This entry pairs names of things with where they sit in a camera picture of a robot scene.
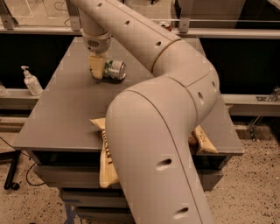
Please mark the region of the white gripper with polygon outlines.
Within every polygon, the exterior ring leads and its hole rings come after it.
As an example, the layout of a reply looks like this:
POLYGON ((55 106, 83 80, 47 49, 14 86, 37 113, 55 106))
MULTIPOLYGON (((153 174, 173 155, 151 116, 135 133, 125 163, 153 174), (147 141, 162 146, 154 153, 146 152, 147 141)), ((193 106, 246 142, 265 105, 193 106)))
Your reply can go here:
MULTIPOLYGON (((85 47, 93 53, 105 53, 111 44, 111 34, 103 29, 81 30, 85 47)), ((97 55, 88 57, 92 75, 101 80, 104 72, 104 58, 97 55)))

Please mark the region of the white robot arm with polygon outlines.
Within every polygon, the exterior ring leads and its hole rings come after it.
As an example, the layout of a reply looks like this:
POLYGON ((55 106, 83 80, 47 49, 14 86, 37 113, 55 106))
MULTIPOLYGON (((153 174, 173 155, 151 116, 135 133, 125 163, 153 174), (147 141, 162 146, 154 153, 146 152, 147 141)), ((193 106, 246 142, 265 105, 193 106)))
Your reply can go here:
POLYGON ((106 114, 108 147, 136 224, 214 224, 188 145, 217 101, 214 67, 118 0, 71 1, 153 75, 122 91, 106 114))

